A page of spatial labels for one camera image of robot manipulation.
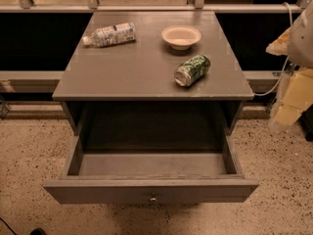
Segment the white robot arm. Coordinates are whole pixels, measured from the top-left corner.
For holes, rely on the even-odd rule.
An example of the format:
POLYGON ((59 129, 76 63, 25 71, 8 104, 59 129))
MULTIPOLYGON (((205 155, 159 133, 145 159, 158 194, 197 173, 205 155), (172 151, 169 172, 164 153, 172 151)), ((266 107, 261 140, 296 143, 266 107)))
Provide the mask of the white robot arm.
POLYGON ((266 52, 286 55, 299 66, 299 71, 279 85, 279 98, 271 113, 274 124, 291 126, 313 105, 313 1, 266 52))

